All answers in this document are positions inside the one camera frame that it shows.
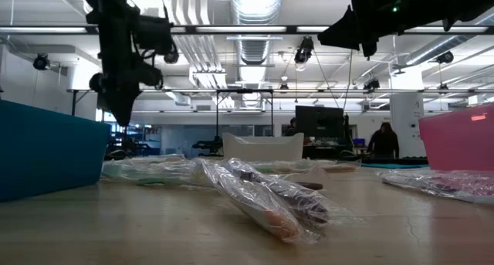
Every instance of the person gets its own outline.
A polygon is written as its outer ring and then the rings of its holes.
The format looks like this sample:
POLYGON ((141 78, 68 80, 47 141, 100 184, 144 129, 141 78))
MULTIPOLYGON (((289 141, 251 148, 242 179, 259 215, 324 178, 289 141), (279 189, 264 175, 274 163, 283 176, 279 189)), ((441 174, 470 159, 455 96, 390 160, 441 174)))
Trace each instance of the person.
POLYGON ((381 129, 376 131, 369 142, 368 151, 374 158, 400 158, 398 136, 391 128, 391 124, 384 122, 381 129))
POLYGON ((285 137, 292 137, 296 134, 296 117, 290 120, 290 126, 285 131, 285 137))

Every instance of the light fixture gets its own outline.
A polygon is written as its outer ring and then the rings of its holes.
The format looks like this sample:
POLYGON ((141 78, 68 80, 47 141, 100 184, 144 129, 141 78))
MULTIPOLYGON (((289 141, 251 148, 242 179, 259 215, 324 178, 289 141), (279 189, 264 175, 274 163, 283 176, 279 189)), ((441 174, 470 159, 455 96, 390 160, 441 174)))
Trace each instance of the light fixture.
POLYGON ((199 26, 196 28, 197 32, 201 33, 236 33, 236 32, 285 32, 285 26, 272 26, 272 25, 243 25, 243 26, 199 26))
POLYGON ((171 28, 171 33, 185 33, 185 27, 176 25, 171 28))
MULTIPOLYGON (((488 26, 453 26, 448 31, 450 33, 484 33, 489 29, 488 26)), ((406 33, 436 33, 444 32, 442 26, 418 26, 413 29, 405 30, 406 33)))
POLYGON ((2 34, 48 34, 48 33, 58 33, 58 34, 74 34, 74 33, 87 33, 86 29, 83 27, 21 27, 21 26, 2 26, 0 27, 0 33, 2 34))
POLYGON ((282 36, 226 36, 228 41, 270 41, 283 40, 282 36))
POLYGON ((327 26, 297 26, 297 32, 320 33, 327 29, 327 26))
POLYGON ((32 66, 38 71, 48 70, 50 68, 48 55, 46 53, 38 53, 38 57, 34 59, 32 66))
POLYGON ((133 110, 135 114, 159 114, 159 110, 133 110))

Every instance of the camera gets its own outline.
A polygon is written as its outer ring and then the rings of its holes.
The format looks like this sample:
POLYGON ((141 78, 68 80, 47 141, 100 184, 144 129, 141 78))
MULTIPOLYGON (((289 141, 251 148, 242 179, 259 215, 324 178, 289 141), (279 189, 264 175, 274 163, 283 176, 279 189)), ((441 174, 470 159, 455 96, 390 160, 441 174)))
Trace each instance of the camera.
POLYGON ((34 69, 39 71, 48 70, 50 68, 48 55, 46 53, 39 53, 38 57, 34 59, 32 66, 34 67, 34 69))

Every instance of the blue bin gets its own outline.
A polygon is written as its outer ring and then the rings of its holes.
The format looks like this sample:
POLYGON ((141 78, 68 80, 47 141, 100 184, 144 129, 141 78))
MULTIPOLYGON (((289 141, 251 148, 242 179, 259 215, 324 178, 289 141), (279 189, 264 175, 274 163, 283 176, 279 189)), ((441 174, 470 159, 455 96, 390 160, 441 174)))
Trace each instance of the blue bin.
POLYGON ((98 182, 110 125, 0 100, 0 201, 98 182))

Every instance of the wrapped object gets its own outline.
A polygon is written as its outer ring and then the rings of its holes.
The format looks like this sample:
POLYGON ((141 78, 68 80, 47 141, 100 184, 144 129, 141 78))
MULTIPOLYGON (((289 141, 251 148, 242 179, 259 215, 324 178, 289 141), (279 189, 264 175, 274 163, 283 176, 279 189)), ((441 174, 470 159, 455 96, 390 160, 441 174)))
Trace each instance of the wrapped object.
POLYGON ((102 177, 138 185, 169 184, 211 186, 202 167, 180 155, 131 158, 103 163, 102 177))
POLYGON ((319 235, 304 229, 283 201, 266 186, 240 179, 225 166, 200 160, 213 186, 262 228, 287 243, 315 243, 319 235))
POLYGON ((378 172, 383 183, 472 203, 494 204, 494 172, 430 169, 378 172))
POLYGON ((275 176, 263 175, 238 159, 228 161, 228 167, 242 179, 263 184, 282 199, 296 218, 307 226, 321 228, 330 221, 332 215, 348 214, 347 210, 317 191, 275 176))
POLYGON ((310 173, 316 170, 325 172, 355 172, 360 167, 358 161, 328 161, 328 160, 309 160, 300 161, 250 161, 247 162, 257 171, 264 174, 291 174, 291 173, 310 173))

